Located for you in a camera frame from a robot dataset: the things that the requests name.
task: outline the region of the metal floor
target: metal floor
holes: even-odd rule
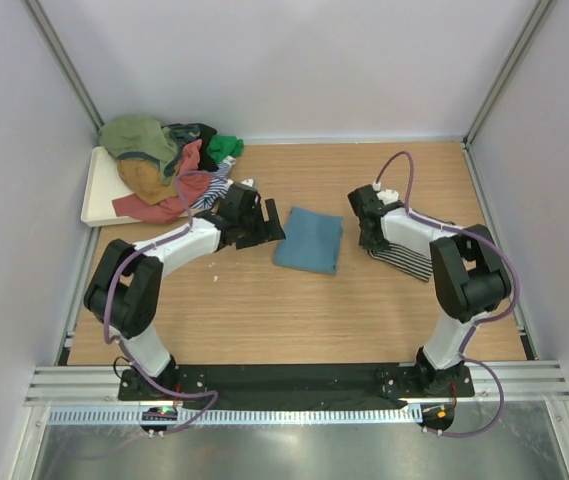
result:
[[[474,430],[495,403],[459,404],[451,431]],[[507,403],[478,437],[423,434],[414,424],[204,427],[147,439],[131,426],[48,426],[38,480],[568,479],[544,402]],[[124,448],[108,454],[131,437]],[[102,455],[82,460],[82,455]]]

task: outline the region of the black robot arm segment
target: black robot arm segment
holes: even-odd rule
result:
[[[484,225],[465,230],[492,242]],[[460,322],[492,312],[511,294],[511,281],[500,257],[483,243],[463,234],[430,243],[435,293],[442,310]],[[475,262],[467,270],[466,262]]]
[[[389,246],[389,240],[384,237],[382,229],[384,215],[404,207],[399,200],[384,203],[377,194],[372,185],[364,185],[348,194],[353,213],[360,221],[359,245],[374,252]]]
[[[268,220],[264,219],[261,197],[256,189],[234,183],[220,203],[217,212],[205,210],[196,215],[203,218],[221,232],[220,247],[235,244],[242,248],[261,243],[283,240],[284,230],[280,225],[275,200],[264,201]]]
[[[115,271],[134,252],[135,245],[121,239],[113,240],[97,265],[84,294],[84,306],[100,322],[104,320],[108,289]],[[124,270],[125,277],[133,277],[128,286],[118,282],[110,318],[111,326],[123,338],[137,337],[151,324],[157,309],[162,270],[163,264],[158,258],[144,254],[135,258]]]

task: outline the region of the white wall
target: white wall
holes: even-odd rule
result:
[[[461,138],[533,0],[42,0],[105,120]]]
[[[0,478],[34,366],[52,362],[62,338],[92,142],[21,2],[0,0]]]
[[[569,381],[569,2],[557,2],[475,152],[535,347]]]

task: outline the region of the white tray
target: white tray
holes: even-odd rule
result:
[[[133,191],[117,173],[113,157],[104,147],[94,148],[84,191],[81,220],[91,227],[139,222],[131,217],[118,217],[113,208],[113,200],[131,193]]]

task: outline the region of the black garment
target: black garment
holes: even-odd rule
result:
[[[215,163],[215,160],[213,160],[208,154],[208,144],[211,143],[213,135],[217,134],[217,130],[203,123],[196,123],[195,125],[200,127],[200,140],[202,140],[202,147],[200,148],[200,163],[197,169],[206,170],[207,172],[217,172],[217,163]]]
[[[188,130],[189,127],[196,127],[196,129],[199,130],[199,134],[191,141],[198,139],[202,140],[202,146],[200,147],[200,163],[198,164],[197,169],[206,170],[207,172],[217,172],[217,163],[215,163],[215,160],[213,160],[213,158],[208,154],[208,144],[211,143],[213,136],[217,134],[217,130],[203,123],[189,123],[188,125],[173,123],[166,126],[176,131]]]

